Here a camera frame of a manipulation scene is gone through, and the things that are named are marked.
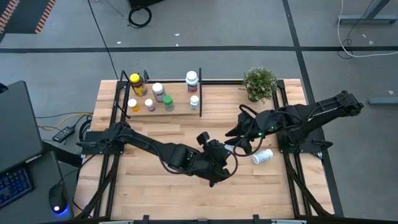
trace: green leaves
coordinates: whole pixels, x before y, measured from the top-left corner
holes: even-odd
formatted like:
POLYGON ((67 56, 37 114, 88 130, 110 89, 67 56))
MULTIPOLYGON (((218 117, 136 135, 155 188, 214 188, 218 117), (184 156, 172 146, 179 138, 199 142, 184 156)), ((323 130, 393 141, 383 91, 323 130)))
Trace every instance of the green leaves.
POLYGON ((249 98, 269 100, 272 98, 272 92, 277 90, 277 77, 273 72, 264 67, 252 68, 247 74, 244 74, 242 90, 248 92, 249 98))

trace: wooden table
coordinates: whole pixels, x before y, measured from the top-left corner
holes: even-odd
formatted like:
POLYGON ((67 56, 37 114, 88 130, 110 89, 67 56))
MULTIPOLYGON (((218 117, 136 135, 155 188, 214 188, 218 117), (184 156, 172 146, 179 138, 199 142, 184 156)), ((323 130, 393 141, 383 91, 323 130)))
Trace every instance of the wooden table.
MULTIPOLYGON (((300 80, 284 81, 289 104, 305 104, 300 80)), ((101 82, 91 130, 108 128, 115 86, 116 81, 101 82)), ((140 116, 128 121, 136 131, 158 141, 182 143, 201 150, 196 137, 204 131, 211 139, 227 139, 224 135, 236 126, 240 104, 249 105, 256 111, 274 109, 272 100, 265 104, 252 103, 238 87, 203 85, 202 117, 197 114, 140 116)), ((151 220, 252 219, 253 214, 260 218, 293 218, 284 159, 279 153, 276 135, 267 136, 262 149, 271 149, 274 157, 259 165, 254 165, 251 157, 239 157, 237 173, 210 188, 207 180, 196 176, 169 174, 158 157, 126 145, 120 158, 111 219, 142 220, 143 215, 150 215, 151 220)), ((301 154, 300 157, 307 187, 323 208, 333 213, 321 160, 311 154, 301 154)), ((103 156, 97 155, 80 172, 75 202, 81 207, 90 201, 98 187, 102 160, 103 156)), ((228 169, 233 170, 231 156, 227 162, 228 169)), ((296 191, 303 213, 302 196, 297 186, 296 191)), ((104 195, 102 215, 108 194, 104 195)))

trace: black metal frame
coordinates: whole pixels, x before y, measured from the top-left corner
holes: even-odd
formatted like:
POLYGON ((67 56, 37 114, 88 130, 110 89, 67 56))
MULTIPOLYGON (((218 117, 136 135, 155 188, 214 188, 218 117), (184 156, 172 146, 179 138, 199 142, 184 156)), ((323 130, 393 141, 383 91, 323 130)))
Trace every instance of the black metal frame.
MULTIPOLYGON (((116 120, 116 112, 118 110, 118 108, 120 108, 120 106, 118 105, 119 102, 119 98, 120 98, 120 94, 121 94, 121 90, 126 86, 125 88, 125 92, 124 92, 124 101, 123 101, 123 107, 120 108, 122 111, 126 111, 127 110, 127 101, 128 101, 128 96, 129 96, 129 85, 127 85, 129 83, 129 81, 125 81, 123 80, 123 77, 126 77, 127 80, 128 77, 127 75, 122 72, 121 78, 118 81, 117 85, 116 85, 116 93, 115 93, 115 98, 114 98, 114 106, 113 106, 113 110, 112 110, 112 114, 111 114, 111 122, 110 124, 114 123, 116 120)), ((163 82, 162 80, 149 80, 149 76, 147 74, 146 71, 144 71, 144 80, 146 81, 146 83, 154 83, 154 82, 163 82)), ((169 81, 166 80, 163 83, 167 83, 167 82, 184 82, 184 80, 174 80, 174 81, 169 81)), ((241 85, 242 84, 242 80, 202 80, 201 79, 201 69, 200 69, 200 86, 202 85, 241 85)), ((286 94, 286 90, 285 90, 285 85, 284 85, 284 81, 283 80, 279 80, 278 81, 278 87, 280 89, 280 92, 282 93, 282 102, 284 104, 284 106, 288 105, 288 101, 287 101, 287 94, 286 94)), ((272 94, 272 98, 273 98, 273 102, 274 102, 274 106, 275 109, 277 110, 279 107, 279 100, 277 98, 277 93, 274 92, 272 94)), ((126 120, 126 114, 125 112, 122 112, 121 115, 121 119, 120 121, 125 121, 126 120)), ((119 158, 120 155, 114 155, 114 163, 116 165, 116 170, 118 168, 118 163, 119 163, 119 158)), ((306 188, 305 186, 305 180, 304 180, 304 174, 303 174, 303 170, 302 170, 302 165, 301 165, 301 160, 300 160, 300 156, 298 153, 294 154, 294 159, 295 159, 295 165, 296 165, 296 171, 294 170, 294 168, 292 167, 292 163, 290 161, 290 157, 288 153, 284 153, 284 161, 285 161, 285 167, 286 167, 286 171, 287 171, 287 178, 288 178, 288 182, 289 182, 289 190, 290 190, 290 195, 291 195, 291 200, 292 200, 292 209, 294 211, 294 220, 306 220, 308 223, 330 223, 330 224, 334 224, 334 223, 393 223, 392 221, 382 221, 382 220, 365 220, 365 219, 357 219, 357 218, 343 218, 343 217, 336 217, 336 216, 327 216, 327 215, 322 215, 319 217, 315 217, 312 216, 311 213, 311 206, 309 201, 312 202, 316 202, 315 198, 312 196, 312 194, 309 192, 309 190, 306 188), (305 214, 306 215, 301 215, 300 211, 299 211, 299 205, 298 205, 298 201, 297 201, 297 194, 295 191, 295 183, 299 186, 299 188, 302 191, 302 195, 303 195, 303 202, 304 202, 304 208, 305 208, 305 214)), ((99 186, 104 182, 105 176, 106 176, 106 169, 108 167, 108 162, 109 162, 109 155, 104 155, 104 159, 103 159, 103 165, 101 168, 101 175, 99 178, 99 186)), ((113 198, 114 198, 114 191, 116 188, 116 175, 113 177, 113 179, 110 182, 110 186, 109 186, 109 194, 108 194, 108 200, 106 203, 106 215, 105 217, 99 217, 99 212, 100 212, 100 208, 101 208, 101 200, 98 201, 98 203, 96 204, 95 210, 94 210, 94 214, 93 214, 93 218, 89 218, 89 219, 83 219, 85 221, 85 223, 99 223, 99 222, 105 222, 105 221, 109 221, 111 219, 111 212, 112 212, 112 206, 113 206, 113 198)), ((278 220, 278 219, 260 219, 259 215, 254 214, 253 215, 253 219, 245 219, 245 220, 149 220, 149 216, 148 215, 144 215, 142 220, 128 220, 131 223, 134 224, 156 224, 156 223, 170 223, 170 224, 178 224, 178 223, 184 223, 184 224, 188 224, 188 223, 192 223, 192 224, 217 224, 217 223, 236 223, 236 224, 260 224, 260 223, 283 223, 282 220, 278 220)), ((81 223, 81 220, 70 220, 70 221, 66 221, 65 223, 81 223)))

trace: white bottle cap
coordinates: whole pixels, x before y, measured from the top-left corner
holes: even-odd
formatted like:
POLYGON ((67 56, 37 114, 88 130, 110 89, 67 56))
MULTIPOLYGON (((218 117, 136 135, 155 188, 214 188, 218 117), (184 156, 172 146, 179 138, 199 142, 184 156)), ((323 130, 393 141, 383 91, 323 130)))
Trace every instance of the white bottle cap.
POLYGON ((154 92, 160 92, 163 90, 163 85, 160 83, 155 83, 154 85, 152 85, 152 90, 154 92))
POLYGON ((196 95, 191 96, 191 103, 197 104, 199 102, 199 97, 196 95))
POLYGON ((137 100, 135 100, 135 99, 130 99, 130 100, 127 102, 127 105, 129 105, 129 107, 135 107, 135 106, 137 106, 137 100))
POLYGON ((272 153, 272 151, 270 149, 267 149, 261 152, 257 152, 256 154, 253 155, 252 159, 254 164, 258 165, 264 161, 269 160, 273 156, 274 154, 272 153))
POLYGON ((145 105, 146 105, 147 107, 151 107, 151 106, 154 105, 154 102, 153 102, 151 99, 146 99, 146 100, 145 100, 145 105))
POLYGON ((198 78, 198 75, 195 71, 189 71, 187 73, 187 79, 190 80, 191 82, 194 82, 198 78))

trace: wooden shelf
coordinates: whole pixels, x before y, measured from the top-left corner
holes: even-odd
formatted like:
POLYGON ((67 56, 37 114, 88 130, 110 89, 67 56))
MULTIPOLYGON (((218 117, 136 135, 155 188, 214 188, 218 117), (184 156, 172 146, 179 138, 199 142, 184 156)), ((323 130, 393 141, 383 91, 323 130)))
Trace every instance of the wooden shelf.
POLYGON ((191 93, 187 90, 185 83, 162 83, 166 94, 170 95, 173 99, 174 110, 167 111, 163 103, 158 103, 152 92, 153 84, 146 84, 148 93, 145 96, 137 96, 134 90, 130 87, 129 100, 137 100, 139 111, 133 111, 131 108, 127 109, 127 114, 131 119, 136 116, 166 116, 166 115, 183 115, 183 114, 199 114, 200 106, 197 110, 191 110, 190 98, 193 95, 200 97, 200 84, 198 84, 198 91, 191 93), (145 106, 145 100, 151 99, 154 102, 155 110, 149 111, 145 106))

